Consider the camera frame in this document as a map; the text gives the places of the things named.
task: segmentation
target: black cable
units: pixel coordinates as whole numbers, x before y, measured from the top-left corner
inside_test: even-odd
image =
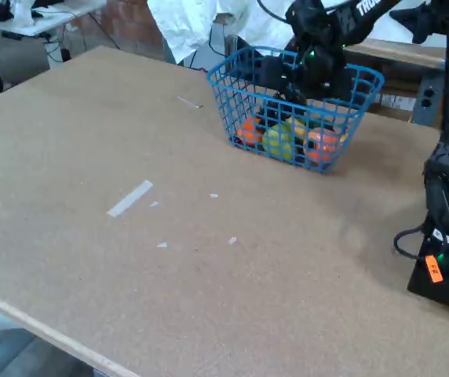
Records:
[[[196,56],[196,53],[197,53],[198,51],[195,51],[194,53],[193,53],[193,58],[192,58],[192,61],[190,62],[190,66],[188,67],[188,68],[191,68],[192,66],[193,66],[193,61],[195,60],[195,56]]]
[[[77,15],[74,14],[73,12],[69,12],[69,11],[67,11],[67,10],[56,10],[56,11],[48,12],[48,11],[46,11],[46,10],[40,10],[40,9],[38,9],[37,12],[38,12],[38,13],[48,13],[48,14],[51,14],[51,13],[68,13],[68,14],[72,14],[73,16],[75,16],[75,19],[76,19],[76,20],[79,19],[79,16],[77,16]],[[80,26],[79,26],[79,29],[80,29],[80,33],[82,34],[82,42],[83,42],[83,50],[84,50],[83,52],[85,52],[85,51],[88,50],[88,48],[87,48],[87,45],[86,45],[85,35],[83,34],[83,28],[82,28],[82,25],[81,25],[81,24],[80,24]]]
[[[394,248],[396,249],[396,251],[401,254],[403,257],[409,258],[409,259],[422,259],[422,257],[418,257],[415,254],[412,254],[408,251],[405,251],[403,248],[401,248],[399,246],[399,240],[405,236],[409,236],[410,234],[415,234],[418,232],[421,232],[423,228],[423,224],[417,226],[416,228],[413,229],[408,229],[408,230],[403,230],[402,232],[399,232],[396,234],[396,236],[394,237]]]
[[[120,46],[118,46],[118,44],[115,42],[113,37],[111,37],[108,34],[108,32],[102,27],[102,25],[99,23],[99,21],[96,20],[96,17],[92,16],[92,13],[89,13],[89,16],[93,20],[93,22],[95,22],[97,24],[97,26],[102,30],[102,32],[108,37],[108,39],[116,46],[116,48],[119,49],[120,51],[122,51],[122,49],[120,49]]]
[[[52,51],[46,51],[46,56],[49,57],[50,59],[52,59],[53,61],[55,61],[56,63],[63,63],[63,60],[56,60],[54,57],[52,57],[50,54],[51,53],[55,53],[58,49],[63,49],[64,48],[64,36],[65,36],[65,32],[66,32],[66,27],[63,26],[62,27],[62,36],[60,37],[60,39],[57,39],[57,47],[55,49],[53,49]],[[47,41],[44,43],[46,45],[52,45],[55,42],[51,42],[49,39],[47,39]]]
[[[439,250],[439,252],[435,253],[433,256],[437,257],[441,254],[443,254],[448,246],[448,242],[447,242],[447,236],[446,236],[446,232],[442,229],[442,227],[440,226],[440,224],[436,223],[436,221],[434,221],[434,225],[437,227],[437,229],[439,230],[439,232],[441,233],[441,236],[443,237],[442,239],[442,244],[441,244],[441,248]],[[394,236],[394,248],[396,249],[396,251],[401,254],[403,257],[409,258],[409,259],[414,259],[416,261],[423,261],[425,260],[424,256],[419,256],[416,254],[412,254],[409,251],[405,251],[402,247],[399,246],[399,240],[405,236],[409,236],[411,234],[415,234],[415,233],[419,233],[421,232],[423,228],[423,224],[417,226],[416,228],[413,229],[407,229],[407,230],[403,230],[402,232],[397,233]]]
[[[336,10],[341,8],[342,6],[351,4],[353,2],[358,2],[359,0],[346,0],[345,2],[340,2],[337,5],[332,5],[332,6],[328,6],[327,8],[324,8],[326,10],[326,12],[330,12],[331,10]]]
[[[223,35],[225,35],[225,26],[223,25]],[[212,27],[210,28],[210,35],[209,35],[209,47],[210,49],[216,53],[217,55],[221,55],[222,57],[224,57],[225,55],[223,53],[219,53],[218,51],[216,51],[211,45],[210,42],[212,41]]]
[[[285,18],[282,18],[281,16],[277,16],[276,14],[274,14],[274,12],[272,12],[270,9],[268,9],[265,4],[263,4],[262,0],[256,0],[257,4],[261,7],[261,9],[263,9],[266,13],[268,13],[271,17],[275,18],[276,20],[280,21],[280,22],[284,22],[285,24],[289,24],[289,22],[287,22],[287,20]],[[326,10],[326,12],[331,12],[333,10],[336,9],[340,9],[342,6],[351,4],[353,2],[357,2],[358,0],[346,0],[344,2],[341,2],[340,4],[337,5],[332,5],[332,6],[328,6],[327,8],[324,8],[324,10]]]
[[[274,14],[274,12],[272,12],[270,9],[268,9],[265,4],[263,4],[263,2],[261,0],[256,0],[257,4],[261,7],[261,9],[263,9],[266,13],[268,13],[271,17],[275,18],[276,20],[280,21],[280,22],[284,22],[285,24],[289,24],[287,22],[286,19],[277,16],[276,14]]]

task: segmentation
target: table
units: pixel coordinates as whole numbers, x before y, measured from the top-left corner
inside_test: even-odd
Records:
[[[0,31],[9,31],[14,34],[35,37],[41,33],[48,32],[50,40],[45,44],[49,66],[55,68],[62,61],[60,54],[60,40],[57,35],[57,28],[73,21],[94,10],[105,6],[107,0],[66,0],[48,8],[37,8],[36,11],[43,15],[43,18],[35,19],[35,24],[29,27],[20,27],[12,20],[0,22]]]
[[[323,176],[228,145],[201,72],[88,52],[0,95],[0,312],[111,376],[448,375],[392,253],[438,137],[366,115]]]
[[[446,49],[372,38],[345,49],[353,53],[423,67],[425,73],[418,90],[411,122],[425,126],[433,124],[443,98]]]

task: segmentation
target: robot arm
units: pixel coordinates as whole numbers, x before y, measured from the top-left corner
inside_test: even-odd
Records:
[[[374,22],[398,2],[400,0],[351,0],[328,13],[321,0],[295,0],[287,10],[286,19],[294,31],[298,57],[295,68],[286,73],[288,70],[284,67],[281,75],[294,87],[287,94],[283,93],[286,98],[303,101],[299,93],[317,98],[337,97],[348,91],[352,80],[343,73],[346,64],[343,48],[362,42],[371,32]],[[449,305],[449,0],[431,0],[428,5],[424,3],[417,9],[398,11],[394,16],[403,17],[403,24],[414,34],[414,42],[423,42],[432,33],[447,36],[440,140],[424,169],[427,216],[419,227],[399,233],[394,246],[403,256],[419,261],[409,289]],[[285,87],[285,82],[276,84],[280,88]],[[423,231],[424,241],[418,254],[399,247],[400,238],[419,231]],[[432,285],[426,277],[424,260],[427,256],[433,256],[439,262],[441,272],[447,277],[440,288]]]

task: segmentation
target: blue wire basket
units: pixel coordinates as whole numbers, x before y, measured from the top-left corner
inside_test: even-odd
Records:
[[[375,70],[348,64],[353,88],[350,101],[308,100],[306,106],[285,101],[257,85],[261,61],[281,56],[294,66],[296,53],[269,47],[241,49],[209,71],[224,129],[232,145],[319,172],[328,171],[343,154],[360,120],[385,79]]]

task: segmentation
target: orange label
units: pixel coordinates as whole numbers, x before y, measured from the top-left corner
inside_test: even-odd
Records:
[[[433,255],[425,257],[425,263],[427,264],[427,269],[429,269],[430,278],[433,283],[439,283],[444,280],[439,265],[437,264],[436,257]]]

